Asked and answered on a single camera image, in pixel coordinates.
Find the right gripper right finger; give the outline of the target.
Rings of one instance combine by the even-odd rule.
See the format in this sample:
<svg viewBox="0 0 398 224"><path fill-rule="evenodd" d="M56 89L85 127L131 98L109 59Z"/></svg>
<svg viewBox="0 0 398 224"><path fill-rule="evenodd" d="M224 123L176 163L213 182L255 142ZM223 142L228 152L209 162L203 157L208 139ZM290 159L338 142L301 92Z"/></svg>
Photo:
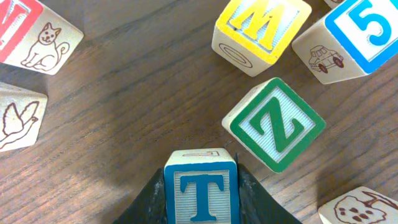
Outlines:
<svg viewBox="0 0 398 224"><path fill-rule="evenodd" d="M239 218L241 224L302 224L269 194L241 163L238 154Z"/></svg>

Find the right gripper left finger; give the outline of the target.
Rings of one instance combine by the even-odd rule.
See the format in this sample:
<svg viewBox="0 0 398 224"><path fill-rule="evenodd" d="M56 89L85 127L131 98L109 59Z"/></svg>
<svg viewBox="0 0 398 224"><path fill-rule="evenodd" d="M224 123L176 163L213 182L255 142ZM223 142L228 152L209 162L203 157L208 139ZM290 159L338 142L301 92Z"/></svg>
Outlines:
<svg viewBox="0 0 398 224"><path fill-rule="evenodd" d="M164 172L157 169L132 204L113 224L166 224Z"/></svg>

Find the blue T block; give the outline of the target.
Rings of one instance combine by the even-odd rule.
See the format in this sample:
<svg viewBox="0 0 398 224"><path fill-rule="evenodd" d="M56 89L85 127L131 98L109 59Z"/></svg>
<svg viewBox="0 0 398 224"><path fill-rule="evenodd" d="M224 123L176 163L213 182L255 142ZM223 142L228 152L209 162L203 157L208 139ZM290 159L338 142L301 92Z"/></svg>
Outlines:
<svg viewBox="0 0 398 224"><path fill-rule="evenodd" d="M168 223L239 223L238 167L223 148L171 153L164 167Z"/></svg>

